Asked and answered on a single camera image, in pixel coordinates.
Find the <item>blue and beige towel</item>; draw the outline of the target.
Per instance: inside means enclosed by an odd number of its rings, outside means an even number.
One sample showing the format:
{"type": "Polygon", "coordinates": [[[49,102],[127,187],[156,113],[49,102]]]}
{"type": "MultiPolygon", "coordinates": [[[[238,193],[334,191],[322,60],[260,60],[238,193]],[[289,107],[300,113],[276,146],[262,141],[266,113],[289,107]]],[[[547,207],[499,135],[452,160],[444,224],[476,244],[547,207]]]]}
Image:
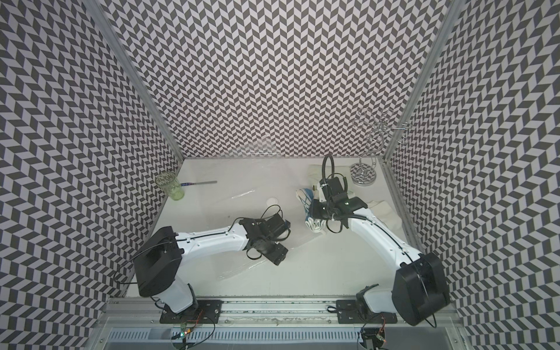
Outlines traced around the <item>blue and beige towel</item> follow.
{"type": "Polygon", "coordinates": [[[305,223],[309,230],[313,233],[323,233],[325,229],[325,221],[316,217],[314,191],[309,188],[300,188],[296,191],[296,197],[303,205],[305,211],[305,223]]]}

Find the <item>white towel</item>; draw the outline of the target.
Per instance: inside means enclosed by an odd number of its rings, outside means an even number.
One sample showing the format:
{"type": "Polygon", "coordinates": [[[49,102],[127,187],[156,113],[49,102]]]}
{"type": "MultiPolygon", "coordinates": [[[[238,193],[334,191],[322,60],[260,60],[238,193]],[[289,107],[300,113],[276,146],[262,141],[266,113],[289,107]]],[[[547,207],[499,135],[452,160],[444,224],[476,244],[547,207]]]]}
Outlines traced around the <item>white towel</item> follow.
{"type": "Polygon", "coordinates": [[[368,208],[393,233],[403,233],[402,219],[386,201],[371,201],[368,208]]]}

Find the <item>clear plastic vacuum bag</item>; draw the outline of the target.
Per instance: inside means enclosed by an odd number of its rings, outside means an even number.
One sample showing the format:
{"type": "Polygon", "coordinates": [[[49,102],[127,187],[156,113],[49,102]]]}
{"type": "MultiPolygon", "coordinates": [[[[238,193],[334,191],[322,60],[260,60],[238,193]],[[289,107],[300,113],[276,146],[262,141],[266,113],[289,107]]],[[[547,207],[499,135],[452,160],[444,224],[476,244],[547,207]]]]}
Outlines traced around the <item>clear plastic vacuum bag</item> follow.
{"type": "Polygon", "coordinates": [[[222,278],[263,262],[279,265],[325,233],[309,214],[311,185],[269,137],[188,166],[198,183],[187,189],[196,203],[192,221],[176,229],[182,278],[206,262],[217,262],[222,278]]]}

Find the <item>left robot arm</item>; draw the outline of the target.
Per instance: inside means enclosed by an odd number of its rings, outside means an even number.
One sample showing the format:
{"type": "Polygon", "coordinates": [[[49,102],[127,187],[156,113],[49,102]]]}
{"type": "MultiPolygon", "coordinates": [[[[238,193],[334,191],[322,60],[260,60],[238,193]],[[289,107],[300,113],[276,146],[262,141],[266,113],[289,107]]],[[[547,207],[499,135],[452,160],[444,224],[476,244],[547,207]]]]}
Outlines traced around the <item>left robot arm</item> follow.
{"type": "Polygon", "coordinates": [[[180,314],[198,304],[193,288],[178,271],[191,260],[226,252],[256,250],[279,265],[288,249],[282,244],[291,234],[291,223],[281,214],[258,219],[239,217],[229,226],[195,233],[160,228],[131,259],[141,297],[163,301],[180,314]]]}

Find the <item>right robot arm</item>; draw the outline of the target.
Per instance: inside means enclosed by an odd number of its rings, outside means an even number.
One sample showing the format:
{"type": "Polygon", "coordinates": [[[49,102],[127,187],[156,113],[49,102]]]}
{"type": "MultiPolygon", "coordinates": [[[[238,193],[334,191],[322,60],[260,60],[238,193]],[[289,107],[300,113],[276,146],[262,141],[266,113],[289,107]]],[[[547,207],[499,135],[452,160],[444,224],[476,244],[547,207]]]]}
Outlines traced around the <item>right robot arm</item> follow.
{"type": "Polygon", "coordinates": [[[348,197],[337,177],[321,179],[318,187],[324,199],[314,199],[310,214],[314,219],[338,221],[356,233],[384,261],[392,273],[392,285],[373,284],[356,294],[358,312],[393,313],[409,325],[434,317],[451,302],[449,286],[440,258],[424,254],[400,239],[358,197],[348,197]]]}

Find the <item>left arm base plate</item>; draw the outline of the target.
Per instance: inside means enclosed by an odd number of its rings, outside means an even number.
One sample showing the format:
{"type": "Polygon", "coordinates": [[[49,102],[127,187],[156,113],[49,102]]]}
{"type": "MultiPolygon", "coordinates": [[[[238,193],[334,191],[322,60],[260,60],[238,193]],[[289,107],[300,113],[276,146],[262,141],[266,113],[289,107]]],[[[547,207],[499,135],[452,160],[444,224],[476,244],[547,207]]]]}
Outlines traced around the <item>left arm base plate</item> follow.
{"type": "Polygon", "coordinates": [[[200,300],[193,306],[174,313],[169,306],[165,305],[160,316],[160,324],[217,324],[221,315],[223,301],[218,299],[200,300]]]}

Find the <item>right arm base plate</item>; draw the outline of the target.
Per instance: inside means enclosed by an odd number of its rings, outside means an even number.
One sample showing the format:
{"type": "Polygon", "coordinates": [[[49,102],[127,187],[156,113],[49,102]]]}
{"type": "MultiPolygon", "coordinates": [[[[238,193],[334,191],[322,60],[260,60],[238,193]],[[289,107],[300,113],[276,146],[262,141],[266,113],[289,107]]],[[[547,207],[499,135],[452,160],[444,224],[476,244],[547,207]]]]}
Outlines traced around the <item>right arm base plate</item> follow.
{"type": "Polygon", "coordinates": [[[397,324],[398,318],[394,313],[374,313],[364,303],[357,300],[337,300],[334,313],[339,324],[363,324],[365,322],[382,325],[397,324]]]}

